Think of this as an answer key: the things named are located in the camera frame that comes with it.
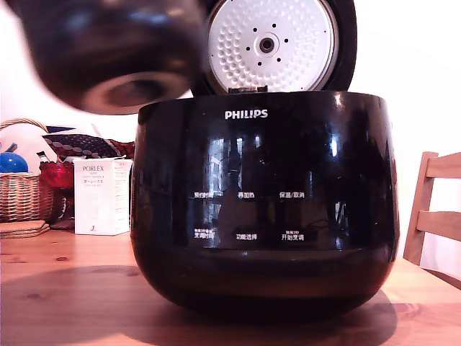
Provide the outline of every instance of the white box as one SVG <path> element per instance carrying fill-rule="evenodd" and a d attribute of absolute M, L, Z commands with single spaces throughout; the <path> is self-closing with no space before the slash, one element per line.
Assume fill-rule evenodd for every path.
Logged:
<path fill-rule="evenodd" d="M 130 230 L 127 159 L 75 159 L 75 234 L 114 236 Z"/>

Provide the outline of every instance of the wooden chair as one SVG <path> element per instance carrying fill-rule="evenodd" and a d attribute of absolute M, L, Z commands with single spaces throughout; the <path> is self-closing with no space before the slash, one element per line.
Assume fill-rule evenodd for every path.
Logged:
<path fill-rule="evenodd" d="M 403 252 L 403 258 L 415 265 L 421 263 L 426 232 L 461 241 L 461 213 L 429 212 L 435 178 L 461 179 L 461 153 L 441 157 L 423 153 Z M 461 290 L 461 281 L 435 270 L 426 271 Z"/>

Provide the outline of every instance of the blue object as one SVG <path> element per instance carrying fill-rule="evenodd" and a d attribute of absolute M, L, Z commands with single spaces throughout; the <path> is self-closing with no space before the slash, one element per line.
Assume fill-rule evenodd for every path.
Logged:
<path fill-rule="evenodd" d="M 0 173 L 20 173 L 28 172 L 26 160 L 21 155 L 15 153 L 0 154 Z"/>

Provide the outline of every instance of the coaster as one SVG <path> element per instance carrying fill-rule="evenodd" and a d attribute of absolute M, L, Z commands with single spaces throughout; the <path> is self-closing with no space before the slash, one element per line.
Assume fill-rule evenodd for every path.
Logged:
<path fill-rule="evenodd" d="M 50 229 L 44 221 L 0 223 L 0 239 L 30 238 Z"/>

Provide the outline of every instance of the inner lid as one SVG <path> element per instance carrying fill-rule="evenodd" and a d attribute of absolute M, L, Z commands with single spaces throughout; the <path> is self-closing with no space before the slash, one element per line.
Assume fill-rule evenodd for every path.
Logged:
<path fill-rule="evenodd" d="M 326 0 L 222 0 L 209 28 L 207 78 L 217 94 L 320 90 L 338 55 L 338 23 Z"/>

